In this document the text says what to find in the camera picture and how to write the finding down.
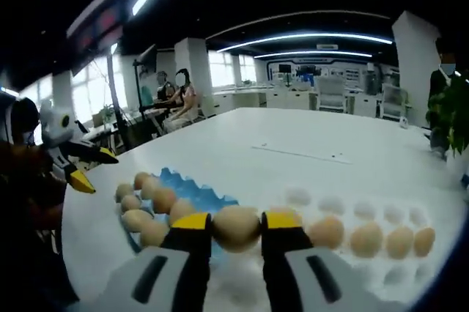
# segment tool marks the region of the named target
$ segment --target egg carton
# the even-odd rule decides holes
[[[159,182],[164,187],[171,188],[175,193],[176,197],[185,198],[189,200],[197,212],[208,212],[214,215],[220,209],[226,206],[238,205],[239,202],[231,196],[225,195],[218,197],[216,192],[208,185],[202,185],[199,187],[196,182],[190,178],[182,178],[181,174],[177,171],[170,171],[168,168],[161,169],[160,176],[151,174],[153,177],[159,178]],[[150,213],[154,220],[167,223],[169,226],[169,216],[167,214],[158,214],[153,211],[152,200],[144,200],[140,196],[140,190],[135,190],[134,194],[141,199],[140,209]],[[122,219],[122,211],[119,205],[119,214]],[[130,245],[135,252],[139,252],[142,247],[140,246],[140,233],[132,233],[125,229],[128,234]],[[212,240],[212,258],[210,263],[220,261],[223,258],[224,250]]]
[[[433,249],[426,257],[417,257],[413,248],[403,259],[392,259],[385,249],[386,237],[400,226],[407,226],[415,234],[420,229],[432,227],[428,211],[420,204],[390,198],[315,196],[307,201],[306,191],[290,190],[286,204],[298,211],[305,228],[328,215],[335,215],[344,224],[344,239],[334,250],[357,272],[362,284],[383,300],[408,302],[415,298],[424,284],[435,274],[432,251],[438,245],[435,237]],[[375,257],[357,257],[350,247],[351,234],[357,228],[376,222],[383,231],[383,243]]]

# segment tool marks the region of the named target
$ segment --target brown egg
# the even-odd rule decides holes
[[[139,233],[142,225],[147,220],[151,219],[153,219],[153,216],[148,212],[142,211],[141,209],[129,209],[122,216],[124,227],[132,233]]]
[[[159,220],[146,221],[141,227],[140,245],[143,248],[147,246],[161,246],[168,232],[169,227],[166,223]]]
[[[383,232],[375,222],[356,229],[350,237],[350,247],[357,257],[370,259],[381,249]]]
[[[169,212],[169,225],[172,226],[176,220],[185,217],[187,215],[192,215],[197,212],[192,203],[185,198],[180,198],[174,203]]]
[[[129,209],[139,209],[140,205],[140,198],[134,195],[126,195],[120,202],[120,208],[123,212],[127,212]]]
[[[255,246],[260,228],[252,207],[227,206],[213,216],[213,238],[229,252],[239,253]]]
[[[386,250],[392,259],[403,259],[412,248],[413,231],[402,226],[392,231],[386,238]]]
[[[116,189],[116,202],[119,204],[126,195],[133,195],[133,186],[130,184],[120,184]]]
[[[333,250],[342,244],[344,224],[337,217],[329,215],[310,226],[306,234],[314,246],[325,246]]]
[[[299,226],[303,225],[303,219],[298,212],[296,212],[293,208],[287,206],[280,206],[280,207],[271,207],[269,212],[274,213],[284,213],[287,215],[291,215],[297,222]]]
[[[133,180],[133,188],[135,190],[140,190],[147,177],[150,177],[150,175],[145,171],[137,173],[137,175],[135,175],[135,179]]]
[[[169,187],[158,187],[153,190],[153,211],[169,214],[177,201],[176,194]]]
[[[417,257],[425,257],[429,254],[435,242],[435,230],[433,228],[425,228],[417,232],[413,242],[413,250]]]
[[[155,190],[160,187],[160,180],[155,177],[147,177],[141,186],[140,196],[144,200],[150,200],[153,198]]]

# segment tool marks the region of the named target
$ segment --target window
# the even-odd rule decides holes
[[[20,97],[29,98],[37,107],[39,111],[41,108],[41,103],[45,100],[50,100],[53,103],[52,96],[52,75],[47,75],[44,78],[39,79],[32,85],[26,87],[23,91],[20,92]],[[40,145],[43,142],[41,137],[41,126],[38,125],[34,129],[34,142]]]
[[[257,81],[256,77],[256,65],[254,58],[251,56],[240,55],[240,66],[241,66],[241,80],[242,81]]]
[[[127,108],[124,76],[118,56],[112,57],[114,83],[120,108]],[[92,120],[106,105],[112,105],[111,90],[108,85],[108,62],[106,57],[98,57],[72,77],[72,99],[76,119],[82,123]]]
[[[209,51],[210,77],[212,87],[227,86],[235,84],[232,56],[229,53],[218,53]]]

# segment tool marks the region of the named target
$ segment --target table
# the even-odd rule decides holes
[[[253,149],[294,144],[308,152],[343,152],[350,165]],[[429,152],[420,129],[382,119],[319,111],[240,108],[150,141],[119,156],[119,164],[87,173],[94,195],[70,186],[64,200],[64,262],[76,294],[96,297],[109,275],[134,257],[115,212],[114,191],[137,171],[177,169],[199,185],[241,204],[267,209],[287,185],[313,194],[369,195],[424,202],[437,230],[432,257],[446,260],[466,216],[462,190]],[[417,297],[424,286],[408,291]]]

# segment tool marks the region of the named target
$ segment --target black ceiling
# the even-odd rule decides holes
[[[65,31],[92,0],[3,0],[0,68],[8,69],[14,87],[20,89],[50,73],[59,65]],[[308,12],[260,21],[210,38],[210,48],[299,31],[339,31],[392,38],[391,25],[403,10],[410,10],[453,37],[467,52],[463,18],[467,0],[149,0],[128,23],[121,53],[141,53],[156,43],[170,48],[185,37],[211,37],[240,24],[292,12]],[[315,12],[341,10],[340,12]],[[351,12],[375,13],[377,18]],[[245,48],[252,53],[271,53],[315,48],[316,43],[337,43],[340,49],[382,52],[383,62],[396,64],[393,45],[347,40],[301,40]]]

